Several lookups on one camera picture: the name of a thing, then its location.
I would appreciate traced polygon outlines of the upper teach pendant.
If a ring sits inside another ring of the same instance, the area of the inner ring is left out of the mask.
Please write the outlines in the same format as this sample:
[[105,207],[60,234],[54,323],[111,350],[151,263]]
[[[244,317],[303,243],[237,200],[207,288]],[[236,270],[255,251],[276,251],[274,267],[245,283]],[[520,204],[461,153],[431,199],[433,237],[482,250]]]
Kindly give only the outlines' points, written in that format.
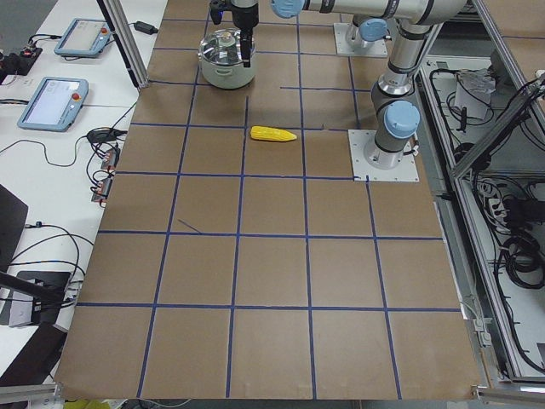
[[54,48],[64,57],[95,58],[106,47],[111,32],[104,20],[73,19]]

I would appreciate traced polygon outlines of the pale green cooking pot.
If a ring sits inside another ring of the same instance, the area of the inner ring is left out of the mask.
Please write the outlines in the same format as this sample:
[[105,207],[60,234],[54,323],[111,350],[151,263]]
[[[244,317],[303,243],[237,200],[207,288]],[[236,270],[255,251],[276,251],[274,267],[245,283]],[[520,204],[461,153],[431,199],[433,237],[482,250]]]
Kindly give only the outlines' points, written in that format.
[[245,67],[239,29],[225,28],[207,34],[198,48],[200,72],[220,89],[239,89],[255,77],[254,66]]

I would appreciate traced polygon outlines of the brown paper table cover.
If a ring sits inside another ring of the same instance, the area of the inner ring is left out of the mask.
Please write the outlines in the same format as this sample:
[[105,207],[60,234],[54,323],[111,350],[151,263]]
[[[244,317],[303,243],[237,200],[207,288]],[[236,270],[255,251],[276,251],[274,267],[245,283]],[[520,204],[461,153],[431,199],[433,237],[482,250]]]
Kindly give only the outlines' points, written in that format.
[[[461,400],[480,383],[427,181],[355,181],[382,58],[339,14],[260,4],[256,75],[198,70],[205,1],[170,1],[56,374],[69,400]],[[297,135],[256,141],[252,126]]]

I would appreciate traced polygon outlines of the black laptop corner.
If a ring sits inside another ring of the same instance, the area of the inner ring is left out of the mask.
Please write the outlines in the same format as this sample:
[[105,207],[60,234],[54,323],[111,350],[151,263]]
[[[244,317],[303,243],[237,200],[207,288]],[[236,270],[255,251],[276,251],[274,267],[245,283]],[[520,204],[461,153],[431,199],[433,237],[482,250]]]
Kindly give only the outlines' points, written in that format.
[[0,234],[1,271],[7,272],[25,228],[28,206],[1,186]]

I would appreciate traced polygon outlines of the crumpled white paper cup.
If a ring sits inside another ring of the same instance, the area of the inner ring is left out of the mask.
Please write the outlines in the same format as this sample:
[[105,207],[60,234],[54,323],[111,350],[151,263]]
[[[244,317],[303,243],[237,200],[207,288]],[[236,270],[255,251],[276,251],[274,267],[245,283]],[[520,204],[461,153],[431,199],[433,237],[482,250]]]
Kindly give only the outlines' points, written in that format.
[[456,83],[454,107],[466,108],[470,118],[485,119],[491,95],[496,91],[496,81],[489,70],[461,70],[456,74]]

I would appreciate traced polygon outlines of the teach pendant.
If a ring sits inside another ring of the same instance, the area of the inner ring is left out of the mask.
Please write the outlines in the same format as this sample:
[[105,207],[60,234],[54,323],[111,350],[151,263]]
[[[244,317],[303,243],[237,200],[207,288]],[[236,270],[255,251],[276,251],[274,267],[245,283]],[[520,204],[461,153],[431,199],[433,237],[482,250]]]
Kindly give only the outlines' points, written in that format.
[[25,130],[64,132],[74,123],[88,92],[89,83],[85,79],[44,77],[17,126]]
[[111,32],[104,20],[73,19],[54,48],[64,57],[95,58],[106,47]]

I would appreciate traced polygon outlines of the aluminium frame post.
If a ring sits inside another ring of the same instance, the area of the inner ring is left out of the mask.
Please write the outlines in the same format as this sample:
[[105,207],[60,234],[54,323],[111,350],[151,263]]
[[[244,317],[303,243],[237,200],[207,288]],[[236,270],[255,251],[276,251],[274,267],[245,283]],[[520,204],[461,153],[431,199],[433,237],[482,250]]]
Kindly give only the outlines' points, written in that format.
[[121,2],[119,0],[97,0],[96,2],[118,46],[132,84],[137,89],[146,88],[149,84],[148,73]]

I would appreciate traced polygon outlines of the black box on desk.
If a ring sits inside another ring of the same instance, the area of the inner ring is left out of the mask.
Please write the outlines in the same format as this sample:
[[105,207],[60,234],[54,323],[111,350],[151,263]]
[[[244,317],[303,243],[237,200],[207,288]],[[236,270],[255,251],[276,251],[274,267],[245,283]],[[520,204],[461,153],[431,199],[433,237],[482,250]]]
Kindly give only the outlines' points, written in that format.
[[1,273],[1,287],[9,290],[1,324],[9,327],[54,324],[57,321],[71,274],[55,271]]

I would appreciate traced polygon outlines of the lower teach pendant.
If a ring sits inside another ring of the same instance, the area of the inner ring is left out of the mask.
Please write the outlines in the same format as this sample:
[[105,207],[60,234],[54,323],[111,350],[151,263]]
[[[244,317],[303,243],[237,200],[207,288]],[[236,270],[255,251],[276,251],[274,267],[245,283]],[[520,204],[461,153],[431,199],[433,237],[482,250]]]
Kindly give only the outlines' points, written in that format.
[[64,132],[74,123],[88,92],[89,83],[85,79],[44,77],[17,126],[25,130]]

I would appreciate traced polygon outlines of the black power adapter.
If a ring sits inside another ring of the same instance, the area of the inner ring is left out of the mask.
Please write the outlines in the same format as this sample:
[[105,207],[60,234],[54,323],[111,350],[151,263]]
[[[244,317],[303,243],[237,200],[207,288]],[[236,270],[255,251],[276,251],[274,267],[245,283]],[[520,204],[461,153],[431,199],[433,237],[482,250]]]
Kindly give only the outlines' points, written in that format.
[[134,28],[136,29],[136,31],[145,33],[147,35],[153,35],[158,33],[157,27],[140,20],[134,23]]

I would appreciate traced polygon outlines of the glass pot lid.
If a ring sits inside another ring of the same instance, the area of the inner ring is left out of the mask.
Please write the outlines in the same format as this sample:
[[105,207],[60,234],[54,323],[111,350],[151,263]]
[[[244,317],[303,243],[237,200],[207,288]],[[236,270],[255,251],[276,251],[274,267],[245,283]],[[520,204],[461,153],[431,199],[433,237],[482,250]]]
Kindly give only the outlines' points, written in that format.
[[198,48],[200,66],[229,67],[243,65],[240,53],[240,30],[225,28],[207,34]]

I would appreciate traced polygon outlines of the yellow corn cob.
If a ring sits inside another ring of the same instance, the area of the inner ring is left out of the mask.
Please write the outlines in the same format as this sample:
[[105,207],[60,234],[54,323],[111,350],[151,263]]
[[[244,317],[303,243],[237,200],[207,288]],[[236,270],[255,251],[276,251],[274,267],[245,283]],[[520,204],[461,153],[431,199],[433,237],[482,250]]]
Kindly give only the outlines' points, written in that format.
[[282,130],[266,126],[252,126],[250,137],[256,141],[289,142],[295,141],[297,135],[288,130]]

